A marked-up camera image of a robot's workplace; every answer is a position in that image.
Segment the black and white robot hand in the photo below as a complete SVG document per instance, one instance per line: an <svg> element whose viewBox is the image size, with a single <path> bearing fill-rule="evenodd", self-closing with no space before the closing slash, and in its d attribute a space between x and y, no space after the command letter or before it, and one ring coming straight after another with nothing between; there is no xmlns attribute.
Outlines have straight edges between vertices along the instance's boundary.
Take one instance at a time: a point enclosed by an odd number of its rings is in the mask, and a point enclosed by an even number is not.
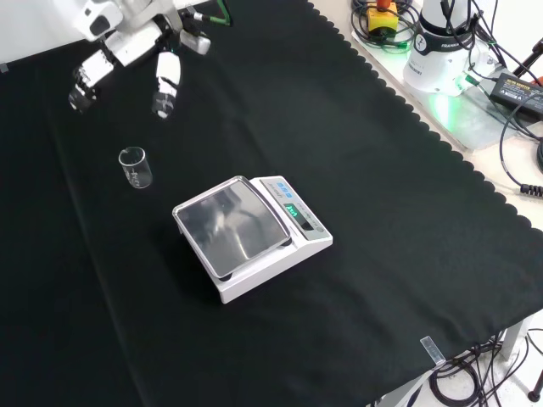
<svg viewBox="0 0 543 407"><path fill-rule="evenodd" d="M182 19L172 1L87 1L74 19L74 27L101 48L74 72L70 106L86 111L98 99L98 84L114 72L151 53L158 54L153 112L166 119L173 112L182 78L182 63L172 36L182 30Z"/></svg>

